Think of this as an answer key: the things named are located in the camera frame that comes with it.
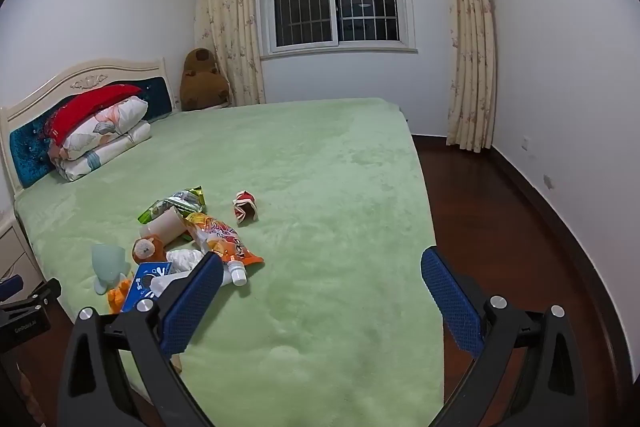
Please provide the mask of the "white plastic bottle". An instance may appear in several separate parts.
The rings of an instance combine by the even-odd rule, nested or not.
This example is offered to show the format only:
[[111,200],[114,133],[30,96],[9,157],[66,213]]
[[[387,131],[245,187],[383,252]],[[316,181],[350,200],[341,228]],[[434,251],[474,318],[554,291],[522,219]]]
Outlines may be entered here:
[[224,264],[221,286],[233,285],[235,287],[242,287],[246,285],[247,282],[248,276],[242,261],[231,260]]

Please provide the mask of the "left floral curtain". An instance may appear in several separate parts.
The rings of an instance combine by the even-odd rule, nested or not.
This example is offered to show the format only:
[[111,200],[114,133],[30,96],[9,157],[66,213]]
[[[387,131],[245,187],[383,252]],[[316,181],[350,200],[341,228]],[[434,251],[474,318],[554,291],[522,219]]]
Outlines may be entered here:
[[233,105],[265,103],[256,0],[195,0],[194,38],[213,52]]

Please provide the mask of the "small brown monkey plush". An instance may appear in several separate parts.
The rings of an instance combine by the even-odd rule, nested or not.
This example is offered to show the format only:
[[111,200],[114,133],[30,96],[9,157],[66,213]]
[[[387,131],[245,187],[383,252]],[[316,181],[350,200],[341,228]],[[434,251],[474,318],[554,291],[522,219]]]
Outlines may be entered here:
[[167,260],[164,243],[155,234],[140,237],[132,246],[132,259],[137,265],[144,262],[164,262]]

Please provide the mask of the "orange dinosaur toy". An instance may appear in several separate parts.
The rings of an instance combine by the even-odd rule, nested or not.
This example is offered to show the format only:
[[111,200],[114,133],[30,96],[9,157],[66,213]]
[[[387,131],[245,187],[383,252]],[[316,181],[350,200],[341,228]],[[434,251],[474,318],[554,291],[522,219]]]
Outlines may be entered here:
[[122,312],[130,287],[131,279],[123,279],[114,288],[107,291],[106,299],[111,314]]

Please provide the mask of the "white paper roll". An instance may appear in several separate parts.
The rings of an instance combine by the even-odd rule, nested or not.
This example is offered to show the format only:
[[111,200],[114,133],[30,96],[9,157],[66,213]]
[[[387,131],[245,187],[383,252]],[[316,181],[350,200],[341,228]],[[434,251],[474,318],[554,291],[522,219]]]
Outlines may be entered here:
[[160,216],[141,225],[140,237],[156,236],[165,246],[186,234],[183,217],[175,207],[169,207]]

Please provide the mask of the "floral white pillow lower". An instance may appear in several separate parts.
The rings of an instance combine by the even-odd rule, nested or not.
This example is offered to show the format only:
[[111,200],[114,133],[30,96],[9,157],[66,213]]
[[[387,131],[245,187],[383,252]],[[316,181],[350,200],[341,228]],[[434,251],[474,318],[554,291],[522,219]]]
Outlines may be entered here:
[[110,143],[98,146],[76,160],[60,160],[55,164],[55,169],[62,178],[68,182],[74,182],[98,170],[130,148],[151,138],[151,125],[142,120],[131,130],[121,135]]

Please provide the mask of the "green bed cover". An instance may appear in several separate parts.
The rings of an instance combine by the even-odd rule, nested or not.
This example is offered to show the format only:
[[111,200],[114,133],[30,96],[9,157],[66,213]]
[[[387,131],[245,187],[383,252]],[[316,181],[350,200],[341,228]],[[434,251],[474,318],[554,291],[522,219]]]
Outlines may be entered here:
[[444,401],[442,319],[421,277],[435,242],[418,155],[380,98],[177,113],[75,182],[49,173],[15,210],[70,317],[106,310],[91,248],[130,248],[157,200],[201,187],[262,264],[219,291],[181,357],[218,426],[425,426]]

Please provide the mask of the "floral curtain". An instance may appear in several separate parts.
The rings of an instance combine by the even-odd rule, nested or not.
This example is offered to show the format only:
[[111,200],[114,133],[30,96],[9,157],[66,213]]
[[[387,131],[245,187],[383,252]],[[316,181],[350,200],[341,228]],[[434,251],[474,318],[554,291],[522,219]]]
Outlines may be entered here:
[[256,0],[195,0],[194,38],[213,52],[233,105],[265,103]]
[[449,0],[452,73],[447,143],[480,153],[491,147],[497,98],[497,45],[491,0]]

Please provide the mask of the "orange snack bag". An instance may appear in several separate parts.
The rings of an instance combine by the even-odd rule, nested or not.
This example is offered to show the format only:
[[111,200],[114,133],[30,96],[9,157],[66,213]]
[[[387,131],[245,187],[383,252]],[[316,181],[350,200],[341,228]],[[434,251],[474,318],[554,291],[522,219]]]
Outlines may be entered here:
[[242,262],[243,265],[261,265],[262,257],[254,255],[241,241],[235,229],[202,212],[192,212],[182,221],[194,243],[203,254],[213,251],[224,263]]

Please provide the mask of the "right floral curtain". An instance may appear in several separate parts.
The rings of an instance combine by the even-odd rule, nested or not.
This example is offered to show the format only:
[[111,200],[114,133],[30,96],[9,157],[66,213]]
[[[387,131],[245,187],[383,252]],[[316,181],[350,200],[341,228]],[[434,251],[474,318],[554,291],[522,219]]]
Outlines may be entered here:
[[497,45],[491,0],[449,0],[452,73],[447,143],[480,153],[491,147],[497,98]]

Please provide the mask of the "green snack bag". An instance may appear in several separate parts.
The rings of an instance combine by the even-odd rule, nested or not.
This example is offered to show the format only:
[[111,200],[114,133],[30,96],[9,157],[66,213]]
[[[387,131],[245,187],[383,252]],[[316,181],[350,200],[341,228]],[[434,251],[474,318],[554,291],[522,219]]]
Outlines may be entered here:
[[138,222],[147,225],[160,217],[169,208],[174,208],[179,215],[188,217],[194,212],[205,212],[206,202],[203,189],[200,186],[186,188],[177,191],[167,197],[157,199],[156,202],[146,208],[138,217]]

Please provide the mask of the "red paper carton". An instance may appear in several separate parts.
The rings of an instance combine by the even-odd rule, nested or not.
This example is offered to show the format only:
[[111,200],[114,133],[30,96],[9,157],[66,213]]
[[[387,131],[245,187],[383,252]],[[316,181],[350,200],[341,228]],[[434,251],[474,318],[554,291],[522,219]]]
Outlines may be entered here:
[[241,191],[232,200],[233,213],[238,225],[248,225],[258,219],[257,202],[249,191]]

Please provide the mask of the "red pillow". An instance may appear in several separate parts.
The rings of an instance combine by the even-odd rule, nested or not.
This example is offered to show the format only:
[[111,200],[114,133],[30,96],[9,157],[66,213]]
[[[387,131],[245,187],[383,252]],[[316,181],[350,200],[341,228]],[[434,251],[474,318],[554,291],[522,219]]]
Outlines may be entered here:
[[44,134],[60,146],[66,136],[90,116],[104,108],[139,95],[142,89],[127,83],[113,83],[102,88],[74,96],[58,108],[44,125]]

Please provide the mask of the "white nightstand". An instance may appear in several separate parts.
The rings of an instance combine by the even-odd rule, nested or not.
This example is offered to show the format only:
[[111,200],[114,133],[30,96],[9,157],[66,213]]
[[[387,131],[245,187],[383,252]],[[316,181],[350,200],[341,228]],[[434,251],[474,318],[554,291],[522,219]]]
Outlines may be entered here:
[[32,247],[12,209],[1,213],[0,273],[2,282],[14,275],[19,275],[23,281],[23,289],[6,300],[6,303],[27,298],[43,282]]

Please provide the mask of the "floral white pillow upper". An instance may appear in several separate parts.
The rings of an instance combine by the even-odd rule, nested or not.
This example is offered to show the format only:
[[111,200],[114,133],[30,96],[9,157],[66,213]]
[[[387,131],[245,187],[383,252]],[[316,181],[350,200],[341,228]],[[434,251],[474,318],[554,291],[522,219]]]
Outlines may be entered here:
[[90,116],[66,135],[61,145],[50,145],[49,157],[59,160],[76,160],[95,148],[110,143],[142,121],[149,104],[130,96]]

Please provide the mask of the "blue milk carton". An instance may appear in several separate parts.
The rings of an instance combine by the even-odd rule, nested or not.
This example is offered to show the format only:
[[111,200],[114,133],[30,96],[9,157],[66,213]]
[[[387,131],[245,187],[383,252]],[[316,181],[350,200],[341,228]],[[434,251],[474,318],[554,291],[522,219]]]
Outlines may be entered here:
[[122,312],[134,309],[142,299],[155,300],[156,296],[151,289],[152,280],[155,277],[169,275],[170,272],[171,263],[169,261],[141,263],[132,278],[127,297],[122,305]]

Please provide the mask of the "brown plush bear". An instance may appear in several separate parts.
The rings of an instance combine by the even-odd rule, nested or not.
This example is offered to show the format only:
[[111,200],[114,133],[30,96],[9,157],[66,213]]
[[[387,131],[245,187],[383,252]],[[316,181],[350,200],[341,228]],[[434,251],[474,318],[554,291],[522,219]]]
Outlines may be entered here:
[[185,112],[226,107],[231,100],[229,83],[219,72],[215,55],[205,48],[192,50],[184,60],[180,104]]

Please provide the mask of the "floral white pillow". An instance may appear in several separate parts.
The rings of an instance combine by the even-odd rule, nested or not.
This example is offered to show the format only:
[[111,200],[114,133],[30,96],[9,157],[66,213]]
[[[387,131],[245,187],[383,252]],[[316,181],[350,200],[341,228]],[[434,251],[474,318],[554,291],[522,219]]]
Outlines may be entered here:
[[151,138],[151,125],[142,120],[131,130],[121,135],[110,143],[98,146],[76,160],[60,160],[55,164],[55,169],[62,178],[68,182],[74,182],[98,170],[130,148]]
[[61,145],[50,145],[49,157],[59,160],[76,160],[95,148],[110,143],[142,121],[149,104],[130,96],[90,116],[66,135]]

